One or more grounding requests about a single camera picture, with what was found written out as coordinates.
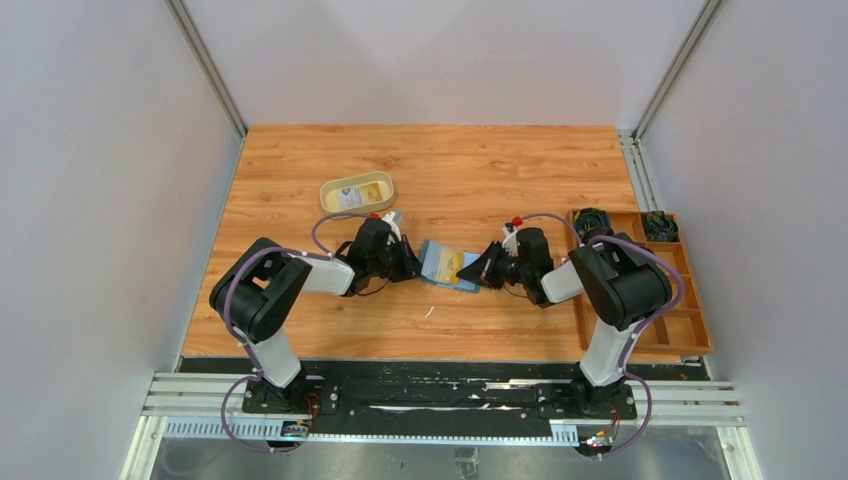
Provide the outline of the blue card holder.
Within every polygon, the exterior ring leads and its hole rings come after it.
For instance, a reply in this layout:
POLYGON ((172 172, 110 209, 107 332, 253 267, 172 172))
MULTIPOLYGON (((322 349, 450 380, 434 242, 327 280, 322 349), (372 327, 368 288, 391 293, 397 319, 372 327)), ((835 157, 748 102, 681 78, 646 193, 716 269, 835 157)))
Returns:
MULTIPOLYGON (((455 290, 455 291, 464 292, 464 293, 473 293, 473 294, 478 293, 479 290, 480 290, 480 286, 475 285, 474 283, 471 283, 471 282, 468 282, 468 281, 460 280, 458 285, 450 285, 450 284, 439 283, 439 282, 434 280, 436 260, 437 260, 439 249, 441 247, 449 247, 449 246, 445 246, 445 245, 438 243, 436 241, 433 241, 433 240, 425 240, 424 241, 422 248, 421 248, 421 255, 420 255, 420 261, 422 263, 422 269, 421 269, 421 275, 420 275, 421 280, 424 281, 427 284, 447 288, 447 289, 450 289, 450 290, 455 290)), ((463 252, 464 252, 464 255, 465 255, 463 267, 468 266, 470 263, 472 263, 474 260, 476 260, 479 257, 478 253, 471 253, 471 252, 467 252, 467 251, 463 251, 463 252)))

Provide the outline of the beige oval tray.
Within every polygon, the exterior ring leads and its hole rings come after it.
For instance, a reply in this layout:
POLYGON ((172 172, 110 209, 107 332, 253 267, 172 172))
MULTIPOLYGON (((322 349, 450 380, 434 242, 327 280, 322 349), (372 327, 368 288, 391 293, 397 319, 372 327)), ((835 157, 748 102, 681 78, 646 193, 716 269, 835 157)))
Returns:
POLYGON ((395 196, 391 176, 371 171, 326 182, 319 190, 319 203, 326 214, 345 218, 387 210, 395 196))

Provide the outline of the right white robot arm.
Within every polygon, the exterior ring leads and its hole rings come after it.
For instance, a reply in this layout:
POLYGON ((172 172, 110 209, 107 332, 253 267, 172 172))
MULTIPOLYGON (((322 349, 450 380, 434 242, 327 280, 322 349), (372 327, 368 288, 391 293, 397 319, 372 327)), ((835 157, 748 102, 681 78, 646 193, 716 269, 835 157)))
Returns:
POLYGON ((540 308, 587 295, 598 321, 563 399, 589 418, 622 393, 625 365, 641 326, 672 300, 671 283, 657 257, 625 234, 596 236, 556 266, 541 229, 511 229, 505 240, 491 242, 456 275, 494 290, 518 285, 540 308))

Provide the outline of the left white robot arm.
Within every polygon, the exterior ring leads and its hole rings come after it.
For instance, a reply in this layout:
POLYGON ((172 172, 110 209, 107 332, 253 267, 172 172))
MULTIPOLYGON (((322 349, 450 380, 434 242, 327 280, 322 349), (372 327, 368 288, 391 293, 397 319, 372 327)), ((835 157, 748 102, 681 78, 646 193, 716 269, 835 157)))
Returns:
POLYGON ((299 295, 366 296, 372 279, 400 283, 422 268, 398 213, 366 215, 354 239, 334 251, 312 253, 258 238, 217 281, 209 305, 247 353, 251 383, 263 387, 279 411, 293 413, 310 396, 307 374, 284 331, 299 295))

